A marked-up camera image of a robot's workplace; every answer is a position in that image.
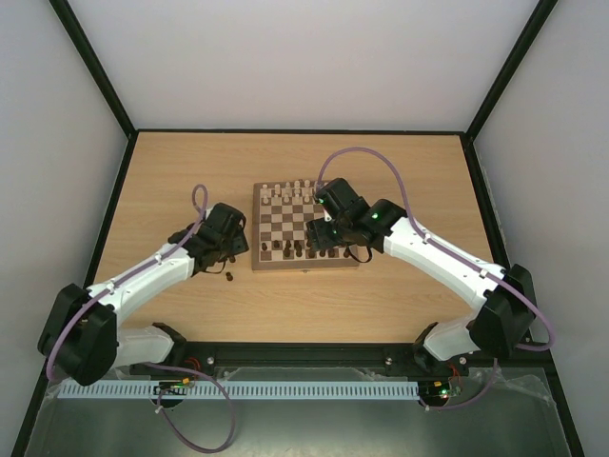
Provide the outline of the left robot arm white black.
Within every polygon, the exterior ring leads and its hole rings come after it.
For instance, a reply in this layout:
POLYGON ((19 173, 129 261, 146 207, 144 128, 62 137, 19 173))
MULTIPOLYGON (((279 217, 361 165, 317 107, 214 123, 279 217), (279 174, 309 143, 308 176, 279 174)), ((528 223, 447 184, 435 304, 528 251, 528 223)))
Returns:
POLYGON ((38 342, 48 379, 63 372, 89 386, 113 368, 171 360, 184 340, 181 334, 163 324, 139 329, 122 324, 167 288, 247 252, 245 226, 239 210, 218 203, 123 274, 87 288, 62 288, 38 342))

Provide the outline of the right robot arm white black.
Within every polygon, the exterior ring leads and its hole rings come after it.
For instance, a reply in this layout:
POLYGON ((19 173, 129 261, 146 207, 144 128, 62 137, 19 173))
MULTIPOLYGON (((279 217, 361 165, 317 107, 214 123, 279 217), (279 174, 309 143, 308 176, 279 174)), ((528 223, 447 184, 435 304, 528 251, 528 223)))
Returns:
POLYGON ((461 318, 430 324, 415 340, 413 358, 421 370, 436 372, 469 352, 512 356, 535 319, 523 303, 536 300, 526 268, 504 268, 446 244, 417 228, 415 219, 394 203, 381 199, 368 205, 343 178, 317 186, 314 198, 324 209, 324 217, 306 224, 315 250, 358 246, 387 254, 439 281, 470 307, 461 318))

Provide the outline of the wooden chess board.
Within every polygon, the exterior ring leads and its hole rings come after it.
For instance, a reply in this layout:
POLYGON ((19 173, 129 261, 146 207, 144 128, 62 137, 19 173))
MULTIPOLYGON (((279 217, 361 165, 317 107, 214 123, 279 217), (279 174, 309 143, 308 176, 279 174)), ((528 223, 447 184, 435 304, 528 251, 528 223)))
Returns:
POLYGON ((303 271, 320 269, 357 268, 359 263, 342 247, 324 251, 315 250, 308 240, 305 224, 324 217, 324 209, 316 203, 314 190, 316 182, 309 179, 293 181, 266 181, 253 186, 252 236, 250 250, 251 267, 255 272, 303 271), (276 192, 274 186, 281 185, 276 192), (262 205, 263 198, 269 204, 262 205), (280 248, 273 250, 273 241, 279 241, 280 248), (297 257, 294 243, 303 246, 303 255, 297 257), (267 251, 262 251, 262 243, 267 251), (283 250, 292 249, 292 257, 285 259, 283 250), (307 258, 308 251, 315 251, 315 258, 307 258))

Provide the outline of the black aluminium rail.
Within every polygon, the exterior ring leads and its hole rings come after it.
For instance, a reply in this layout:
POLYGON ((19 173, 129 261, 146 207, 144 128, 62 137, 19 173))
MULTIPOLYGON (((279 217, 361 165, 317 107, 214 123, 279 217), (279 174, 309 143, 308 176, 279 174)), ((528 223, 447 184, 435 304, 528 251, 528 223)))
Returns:
POLYGON ((63 348, 57 368, 88 386, 114 368, 158 376, 164 368, 192 368, 210 375, 215 368, 372 368, 388 376, 447 377, 463 373, 468 362, 492 365, 487 355, 454 356, 437 361, 419 344, 216 344, 171 339, 168 352, 143 341, 109 343, 75 353, 63 348))

